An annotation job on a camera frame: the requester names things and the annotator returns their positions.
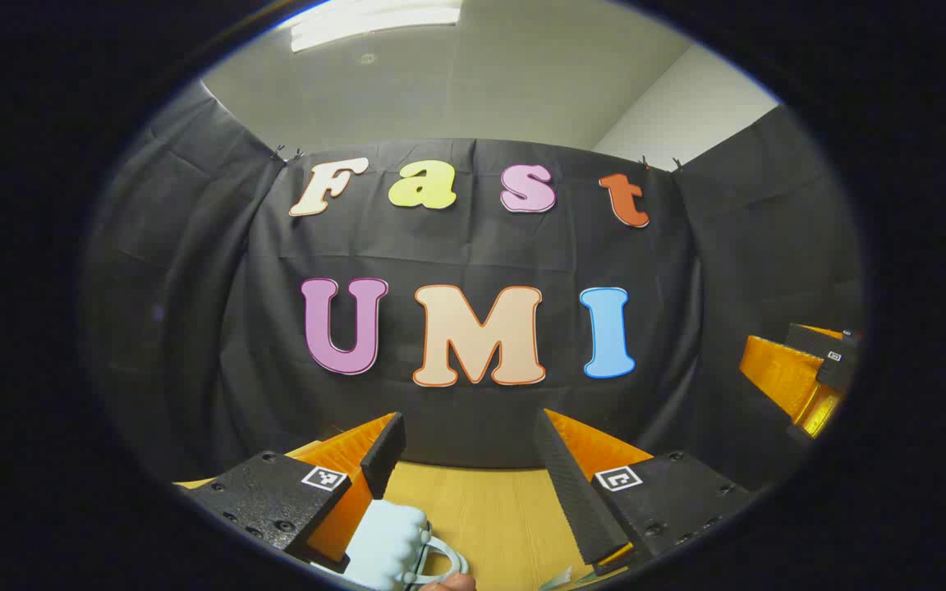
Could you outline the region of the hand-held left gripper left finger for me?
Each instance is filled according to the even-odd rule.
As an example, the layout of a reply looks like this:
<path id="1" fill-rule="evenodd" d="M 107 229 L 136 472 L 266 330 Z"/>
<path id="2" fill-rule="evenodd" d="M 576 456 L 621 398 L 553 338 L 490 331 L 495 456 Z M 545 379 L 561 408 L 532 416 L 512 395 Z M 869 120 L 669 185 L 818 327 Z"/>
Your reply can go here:
<path id="1" fill-rule="evenodd" d="M 405 446 L 404 415 L 392 412 L 289 453 L 259 451 L 214 478 L 176 487 L 259 545 L 341 572 Z"/>

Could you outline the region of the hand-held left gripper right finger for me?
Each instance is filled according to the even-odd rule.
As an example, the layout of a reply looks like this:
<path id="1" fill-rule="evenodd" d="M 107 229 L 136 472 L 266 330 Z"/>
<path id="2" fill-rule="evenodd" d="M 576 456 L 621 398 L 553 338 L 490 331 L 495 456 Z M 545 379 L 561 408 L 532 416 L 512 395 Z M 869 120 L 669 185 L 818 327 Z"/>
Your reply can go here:
<path id="1" fill-rule="evenodd" d="M 690 546 L 757 497 L 690 452 L 649 453 L 552 409 L 538 412 L 534 441 L 597 575 Z"/>

